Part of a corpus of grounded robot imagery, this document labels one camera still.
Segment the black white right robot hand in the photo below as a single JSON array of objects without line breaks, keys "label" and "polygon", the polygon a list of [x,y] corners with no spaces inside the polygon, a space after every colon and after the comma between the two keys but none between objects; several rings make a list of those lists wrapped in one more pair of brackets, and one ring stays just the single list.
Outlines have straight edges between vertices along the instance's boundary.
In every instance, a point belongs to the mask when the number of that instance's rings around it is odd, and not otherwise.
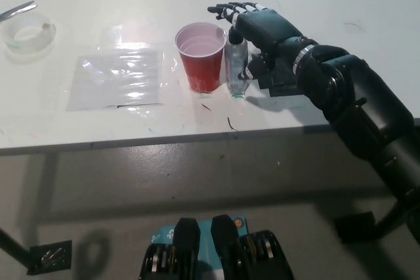
[{"label": "black white right robot hand", "polygon": [[216,19],[226,20],[254,47],[260,50],[256,58],[238,75],[241,80],[260,79],[282,60],[292,69],[299,53],[308,46],[316,46],[313,39],[304,36],[291,22],[258,3],[225,3],[208,7]]}]

